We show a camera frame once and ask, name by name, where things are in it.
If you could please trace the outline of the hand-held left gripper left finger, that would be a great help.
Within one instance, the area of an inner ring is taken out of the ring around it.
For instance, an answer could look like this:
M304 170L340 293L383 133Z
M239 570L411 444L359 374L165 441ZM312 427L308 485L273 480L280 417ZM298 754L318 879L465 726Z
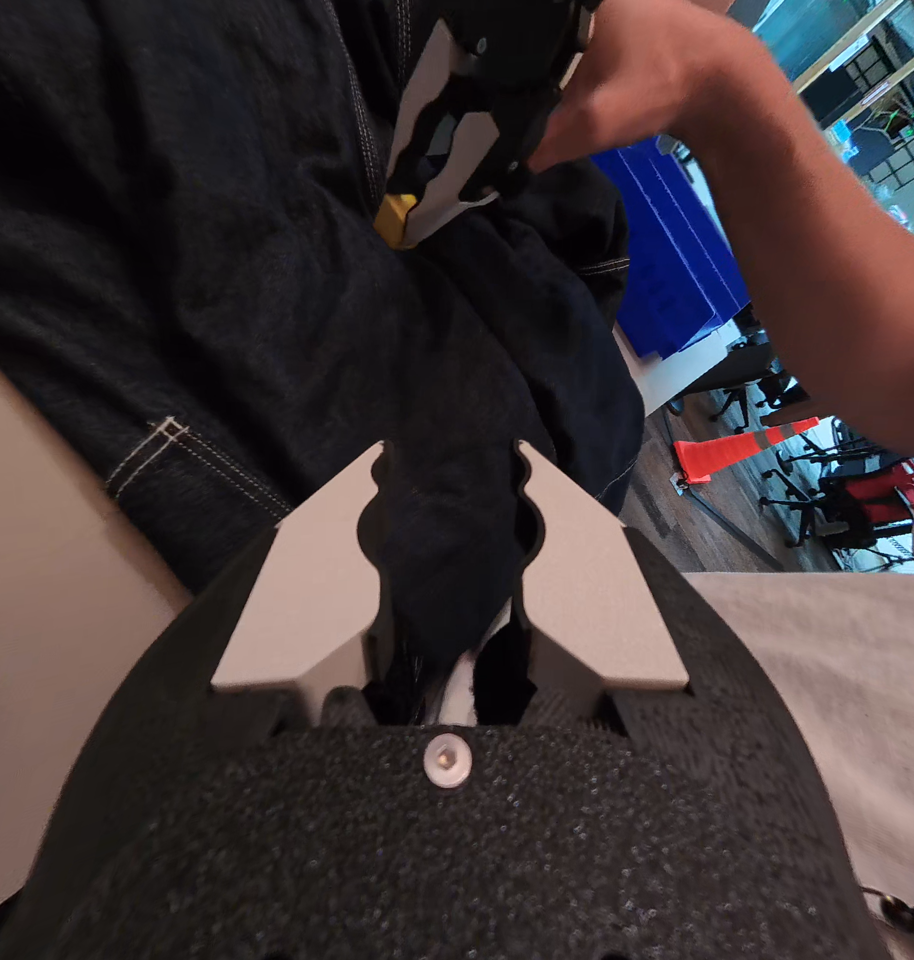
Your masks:
M382 441L370 446L278 523L211 677L214 691L284 691L317 725L333 689L366 684L381 579L359 525L378 495L373 470L385 451Z

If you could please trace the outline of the dark denim pants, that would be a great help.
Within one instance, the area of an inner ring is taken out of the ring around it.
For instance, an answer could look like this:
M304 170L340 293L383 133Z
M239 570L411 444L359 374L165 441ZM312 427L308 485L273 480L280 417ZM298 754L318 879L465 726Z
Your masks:
M590 160L373 227L429 2L0 2L0 371L198 594L378 441L419 722L510 599L524 440L617 514L643 402Z

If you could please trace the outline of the person's right forearm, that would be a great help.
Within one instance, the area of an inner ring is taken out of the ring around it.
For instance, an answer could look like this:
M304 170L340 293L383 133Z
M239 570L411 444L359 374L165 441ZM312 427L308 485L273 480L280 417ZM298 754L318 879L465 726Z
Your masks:
M914 456L914 234L834 154L766 48L711 18L678 135L775 351L813 402Z

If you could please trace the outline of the blue plastic bin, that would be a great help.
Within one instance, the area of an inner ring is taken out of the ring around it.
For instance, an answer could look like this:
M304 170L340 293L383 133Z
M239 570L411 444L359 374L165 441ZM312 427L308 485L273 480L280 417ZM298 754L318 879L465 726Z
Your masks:
M667 359L734 320L748 288L678 160L648 140L593 161L626 211L630 263L617 324L634 353Z

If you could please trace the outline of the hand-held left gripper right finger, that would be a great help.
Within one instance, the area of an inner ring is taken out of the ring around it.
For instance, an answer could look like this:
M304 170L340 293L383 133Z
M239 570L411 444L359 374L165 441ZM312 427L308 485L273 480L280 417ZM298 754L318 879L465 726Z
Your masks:
M524 440L519 499L535 519L512 610L528 678L582 716L613 692L683 692L690 683L628 528Z

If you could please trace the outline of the black office chair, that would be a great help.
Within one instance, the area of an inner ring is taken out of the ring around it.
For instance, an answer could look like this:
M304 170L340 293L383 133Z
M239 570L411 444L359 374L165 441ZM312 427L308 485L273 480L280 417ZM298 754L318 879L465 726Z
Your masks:
M792 549L801 549L810 541L823 535L829 528L824 507L824 498L815 487L804 487L802 481L793 479L794 464L779 450L775 450L775 466L760 474L765 482L775 481L782 485L779 494L764 493L758 498L758 510L784 510L797 519L796 526L788 534L785 545Z

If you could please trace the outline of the red office chair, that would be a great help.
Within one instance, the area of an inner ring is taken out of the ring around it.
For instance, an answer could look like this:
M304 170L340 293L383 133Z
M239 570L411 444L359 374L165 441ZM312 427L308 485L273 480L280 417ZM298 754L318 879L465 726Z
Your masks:
M847 530L822 534L829 549L869 549L881 538L914 533L914 461L898 460L863 474L839 471L820 480L828 522Z

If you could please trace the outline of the orange traffic cone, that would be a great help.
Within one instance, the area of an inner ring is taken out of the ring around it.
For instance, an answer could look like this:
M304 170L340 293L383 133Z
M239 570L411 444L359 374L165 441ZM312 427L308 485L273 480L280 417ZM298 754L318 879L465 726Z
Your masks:
M819 426L821 419L812 416L752 433L735 434L705 441L676 440L672 450L682 481L688 486L709 483L730 467L750 460L767 450L781 446Z

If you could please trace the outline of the person's white shirt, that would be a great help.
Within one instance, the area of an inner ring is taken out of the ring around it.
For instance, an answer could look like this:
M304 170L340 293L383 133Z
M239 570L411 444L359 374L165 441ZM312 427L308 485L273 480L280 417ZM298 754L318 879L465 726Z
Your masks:
M697 573L683 579L763 667L802 733L861 882L914 894L914 576ZM495 652L510 602L462 654L437 713L483 721L469 668Z

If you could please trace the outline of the yellow wooden block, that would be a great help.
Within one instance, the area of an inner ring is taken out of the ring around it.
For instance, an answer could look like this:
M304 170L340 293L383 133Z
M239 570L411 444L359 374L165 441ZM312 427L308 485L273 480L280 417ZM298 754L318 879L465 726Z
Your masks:
M415 206L417 198L413 194L387 193L383 197L373 225L392 250L407 250L413 246L407 239L407 223Z

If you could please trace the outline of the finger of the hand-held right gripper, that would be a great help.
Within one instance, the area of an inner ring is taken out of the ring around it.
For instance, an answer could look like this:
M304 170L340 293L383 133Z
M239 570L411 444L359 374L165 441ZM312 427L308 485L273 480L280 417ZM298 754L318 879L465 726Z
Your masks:
M444 123L453 111L446 104L435 108L433 104L439 102L451 78L459 74L469 59L445 21L439 19L402 94L391 145L386 194L413 194L417 202L422 199L425 187L434 177L425 179L419 174L420 162L432 154L424 141L434 142L439 124ZM446 158L453 133L462 118L444 126L450 133Z
M489 203L488 198L461 200L460 195L498 137L498 126L489 113L464 114L455 128L441 171L430 179L422 199L407 214L405 249L425 241L464 211Z

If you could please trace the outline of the person's right hand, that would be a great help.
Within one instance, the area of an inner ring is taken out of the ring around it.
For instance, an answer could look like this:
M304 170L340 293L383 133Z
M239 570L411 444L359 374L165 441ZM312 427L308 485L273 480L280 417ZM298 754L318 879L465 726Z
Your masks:
M545 133L533 173L669 133L743 25L727 1L606 1Z

